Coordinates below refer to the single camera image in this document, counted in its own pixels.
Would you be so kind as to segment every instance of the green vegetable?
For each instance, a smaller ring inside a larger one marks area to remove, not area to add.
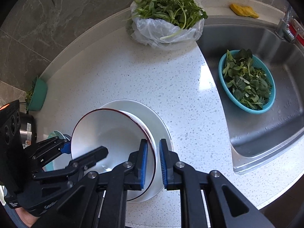
[[[26,92],[26,96],[25,96],[25,102],[26,102],[26,107],[29,106],[29,103],[31,102],[33,93],[34,93],[34,88],[36,86],[36,82],[37,82],[38,76],[35,77],[35,79],[32,81],[32,87],[30,90],[28,90]]]
[[[222,74],[226,86],[241,104],[252,110],[262,110],[272,86],[265,71],[252,66],[252,57],[250,49],[241,49],[234,57],[227,50]]]
[[[143,19],[163,19],[189,29],[201,19],[207,19],[206,12],[196,5],[194,0],[141,0],[135,1],[138,8],[136,15]]]

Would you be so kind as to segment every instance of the chrome faucet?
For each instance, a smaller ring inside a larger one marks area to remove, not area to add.
[[[298,35],[298,31],[297,34],[294,36],[291,33],[290,29],[288,28],[288,23],[291,19],[291,12],[292,12],[292,7],[289,4],[285,16],[284,18],[280,19],[280,22],[275,30],[275,33],[278,35],[280,39],[286,38],[289,42],[293,43],[295,42],[295,39]]]

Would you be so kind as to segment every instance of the stainless steel sink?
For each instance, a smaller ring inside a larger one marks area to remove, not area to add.
[[[211,20],[197,43],[222,101],[236,173],[247,173],[273,160],[304,134],[304,55],[296,45],[279,39],[271,25],[236,19]],[[250,48],[275,80],[275,103],[261,115],[233,104],[219,81],[220,58],[227,49],[241,48]]]

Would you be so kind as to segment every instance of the small teal bowl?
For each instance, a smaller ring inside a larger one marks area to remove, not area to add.
[[[239,50],[231,50],[230,53],[231,55],[234,57],[237,53],[239,52]],[[262,114],[266,111],[268,111],[271,106],[273,105],[273,103],[275,102],[275,98],[276,98],[276,89],[275,89],[275,81],[273,80],[273,77],[270,73],[270,71],[268,70],[268,68],[266,67],[266,65],[260,60],[258,59],[255,55],[253,55],[253,64],[252,66],[255,68],[259,68],[259,69],[263,69],[265,71],[265,73],[267,74],[267,79],[269,80],[269,82],[272,85],[272,88],[270,90],[270,94],[269,94],[269,101],[263,105],[263,109],[262,110],[252,110],[247,108],[246,106],[242,105],[233,95],[232,93],[229,91],[228,87],[225,84],[224,78],[223,78],[223,74],[222,74],[222,70],[223,70],[223,66],[225,65],[226,62],[226,53],[222,56],[221,60],[219,60],[218,63],[218,74],[219,74],[219,79],[221,81],[221,84],[225,90],[225,92],[227,93],[228,97],[231,99],[231,101],[233,103],[235,103],[238,107],[240,107],[241,109],[243,109],[244,111],[247,111],[251,114]]]

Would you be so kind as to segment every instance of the yellow sponge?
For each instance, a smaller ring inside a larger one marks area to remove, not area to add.
[[[252,17],[252,18],[259,18],[259,15],[252,9],[252,7],[249,6],[239,6],[235,3],[232,3],[230,5],[231,10],[239,15],[239,16],[245,16],[245,17]]]

